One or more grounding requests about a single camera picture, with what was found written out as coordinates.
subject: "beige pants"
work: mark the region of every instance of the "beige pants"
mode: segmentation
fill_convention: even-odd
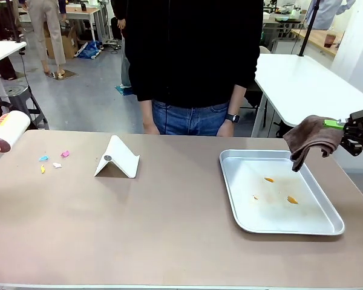
[[[57,65],[66,63],[61,36],[61,25],[58,19],[58,5],[56,0],[27,0],[28,13],[36,37],[36,49],[41,60],[47,60],[46,41],[44,38],[43,23],[47,19],[53,44],[55,61]]]

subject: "jeans pocket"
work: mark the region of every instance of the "jeans pocket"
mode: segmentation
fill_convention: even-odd
[[[167,109],[169,110],[171,108],[171,105],[167,105],[166,103],[162,102],[162,101],[155,101],[153,100],[152,101],[153,104],[159,108],[162,108],[162,109]]]
[[[213,105],[210,107],[210,110],[213,113],[223,113],[227,112],[228,108],[229,108],[229,102],[220,105]]]

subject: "black pole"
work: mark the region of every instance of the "black pole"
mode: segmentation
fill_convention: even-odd
[[[310,18],[307,34],[305,35],[304,42],[302,43],[301,50],[300,50],[300,53],[298,54],[298,56],[304,56],[304,51],[305,51],[305,48],[307,47],[310,32],[312,31],[313,24],[315,23],[317,11],[319,11],[320,1],[321,0],[317,0],[316,4],[315,4],[315,8],[313,8],[313,13],[312,13],[312,17]]]
[[[20,43],[20,37],[18,36],[18,33],[16,31],[16,27],[15,27],[15,18],[13,17],[13,5],[10,2],[10,0],[5,0],[5,2],[7,3],[7,11],[8,11],[8,16],[9,16],[9,20],[11,22],[11,26],[12,26],[12,32],[13,32],[13,37],[15,38],[15,41],[17,43]]]

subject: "metal baking tray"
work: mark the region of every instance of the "metal baking tray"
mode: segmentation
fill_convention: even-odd
[[[344,232],[342,218],[308,167],[292,171],[289,151],[225,150],[220,164],[234,218],[242,229],[322,236]],[[291,204],[288,196],[298,204]]]

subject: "gray pants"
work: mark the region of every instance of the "gray pants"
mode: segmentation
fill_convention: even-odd
[[[131,81],[129,79],[129,67],[130,63],[125,53],[125,38],[122,38],[122,60],[121,60],[121,85],[126,88],[131,87]]]
[[[58,19],[58,5],[56,0],[27,0],[28,13],[36,37],[36,49],[41,60],[47,60],[46,41],[44,38],[43,23],[47,20],[53,44],[55,61],[57,65],[66,63],[61,36],[61,25]]]

